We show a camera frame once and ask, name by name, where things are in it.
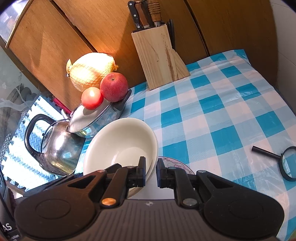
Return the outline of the steel pot with lid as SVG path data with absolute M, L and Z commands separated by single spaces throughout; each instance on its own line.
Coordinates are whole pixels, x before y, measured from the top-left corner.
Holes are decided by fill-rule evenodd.
M 118 102 L 109 102 L 106 99 L 94 109 L 88 110 L 83 105 L 78 106 L 72 113 L 68 130 L 80 137 L 93 138 L 103 127 L 120 118 L 125 104 L 132 90 L 129 89 L 125 97 Z

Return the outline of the yellow netted pomelo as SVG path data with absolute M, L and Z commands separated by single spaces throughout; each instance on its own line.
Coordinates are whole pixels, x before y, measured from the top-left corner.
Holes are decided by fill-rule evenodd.
M 71 59 L 66 63 L 67 77 L 80 92 L 90 87 L 99 87 L 102 79 L 117 69 L 114 58 L 105 53 L 88 53 L 74 63 Z

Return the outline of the blue foam mat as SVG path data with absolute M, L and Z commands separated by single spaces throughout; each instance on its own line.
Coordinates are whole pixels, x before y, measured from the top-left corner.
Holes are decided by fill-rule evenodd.
M 22 115 L 19 126 L 1 160 L 1 170 L 5 180 L 24 191 L 59 178 L 45 171 L 25 148 L 27 126 L 37 114 L 44 114 L 54 120 L 63 119 L 60 109 L 55 104 L 46 97 L 38 96 L 31 108 Z

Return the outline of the blue checkered tablecloth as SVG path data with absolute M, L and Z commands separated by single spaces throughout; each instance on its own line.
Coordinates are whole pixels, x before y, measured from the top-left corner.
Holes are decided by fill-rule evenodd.
M 230 50 L 187 65 L 190 76 L 149 90 L 132 88 L 122 116 L 146 122 L 159 155 L 192 170 L 207 170 L 276 199 L 285 211 L 278 233 L 295 232 L 295 183 L 284 180 L 275 154 L 295 145 L 295 114 L 257 72 L 244 50 Z

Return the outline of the red apple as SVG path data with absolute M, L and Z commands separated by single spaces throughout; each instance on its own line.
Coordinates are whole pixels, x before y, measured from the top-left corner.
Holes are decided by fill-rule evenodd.
M 102 79 L 100 90 L 105 99 L 118 102 L 127 94 L 128 82 L 123 74 L 112 72 Z

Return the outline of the red tomato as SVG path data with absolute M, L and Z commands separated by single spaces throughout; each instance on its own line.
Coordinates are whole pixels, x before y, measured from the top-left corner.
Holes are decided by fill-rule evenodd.
M 89 110 L 98 108 L 104 100 L 101 91 L 97 87 L 90 87 L 83 91 L 81 95 L 82 105 Z

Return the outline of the wooden knife block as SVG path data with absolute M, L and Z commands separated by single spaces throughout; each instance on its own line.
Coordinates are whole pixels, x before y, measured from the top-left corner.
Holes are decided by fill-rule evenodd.
M 150 90 L 190 76 L 172 48 L 167 26 L 132 33 L 132 39 Z

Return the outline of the cream bowl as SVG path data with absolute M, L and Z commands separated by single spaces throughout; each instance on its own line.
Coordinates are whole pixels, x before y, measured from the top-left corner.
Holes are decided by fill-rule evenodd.
M 92 139 L 83 159 L 83 174 L 114 164 L 136 166 L 143 156 L 146 158 L 146 184 L 130 189 L 128 197 L 156 199 L 158 150 L 157 137 L 148 124 L 136 118 L 121 118 L 106 125 Z

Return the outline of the deep pink-flower plate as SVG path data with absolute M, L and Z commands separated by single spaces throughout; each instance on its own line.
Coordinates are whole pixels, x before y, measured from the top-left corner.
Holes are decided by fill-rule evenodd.
M 176 159 L 170 158 L 170 157 L 164 157 L 159 156 L 164 162 L 164 165 L 166 168 L 174 167 L 174 168 L 180 168 L 185 170 L 187 174 L 194 175 L 195 173 L 191 170 L 190 167 L 188 167 L 186 164 L 182 163 L 181 161 L 178 161 Z

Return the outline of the black magnifying glass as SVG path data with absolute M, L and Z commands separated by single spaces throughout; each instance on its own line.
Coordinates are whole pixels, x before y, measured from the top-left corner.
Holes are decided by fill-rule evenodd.
M 295 182 L 295 146 L 290 146 L 280 155 L 253 146 L 253 152 L 275 159 L 278 162 L 282 177 L 290 182 Z

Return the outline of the stainless steel kettle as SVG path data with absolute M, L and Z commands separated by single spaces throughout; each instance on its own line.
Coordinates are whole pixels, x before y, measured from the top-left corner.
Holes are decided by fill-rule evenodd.
M 30 135 L 38 121 L 49 124 L 42 134 L 41 151 L 30 144 Z M 25 132 L 25 147 L 39 165 L 47 172 L 66 176 L 74 173 L 86 138 L 68 130 L 69 120 L 54 120 L 44 114 L 37 114 L 29 122 Z

